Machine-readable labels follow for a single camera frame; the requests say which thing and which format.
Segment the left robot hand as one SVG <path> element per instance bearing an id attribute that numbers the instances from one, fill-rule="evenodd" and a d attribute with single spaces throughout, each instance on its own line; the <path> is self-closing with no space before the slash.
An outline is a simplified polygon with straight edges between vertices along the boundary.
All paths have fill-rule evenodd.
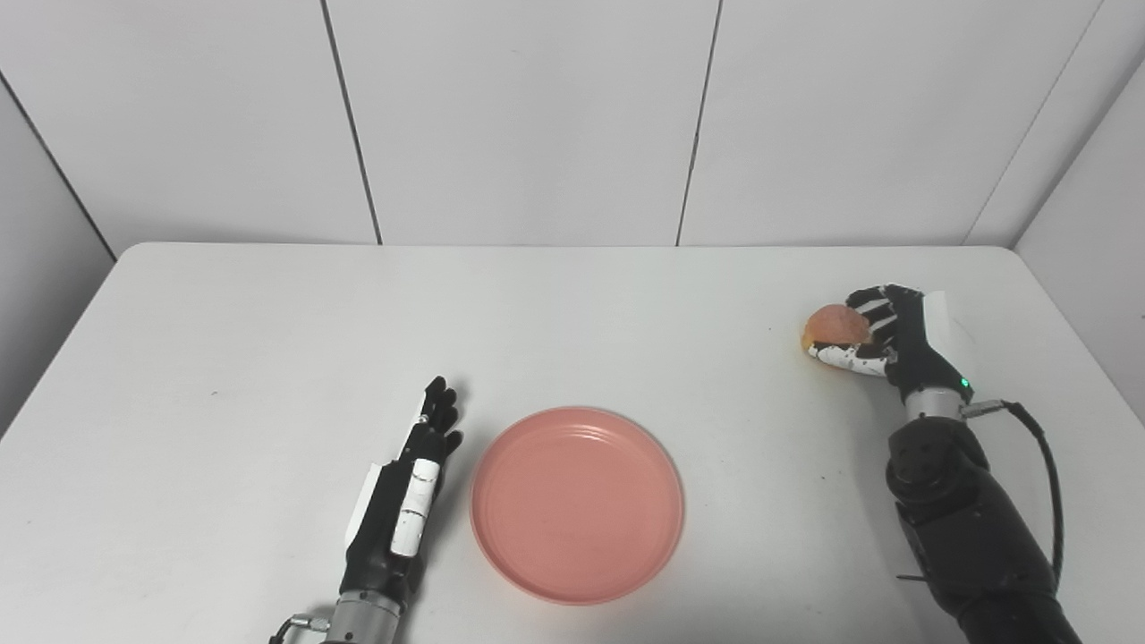
<path id="1" fill-rule="evenodd" d="M 457 392 L 445 377 L 423 405 L 395 460 L 380 468 L 360 526 L 346 550 L 340 594 L 376 594 L 405 610 L 424 579 L 424 533 L 445 484 L 447 460 L 461 445 Z"/>

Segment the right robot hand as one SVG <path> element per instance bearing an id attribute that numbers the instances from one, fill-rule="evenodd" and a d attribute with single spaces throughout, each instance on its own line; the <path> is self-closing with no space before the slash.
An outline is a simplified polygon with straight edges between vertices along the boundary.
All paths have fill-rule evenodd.
<path id="1" fill-rule="evenodd" d="M 802 350 L 835 369 L 882 377 L 901 399 L 940 388 L 968 405 L 974 391 L 955 362 L 946 335 L 951 327 L 940 291 L 885 283 L 814 311 L 802 330 Z"/>

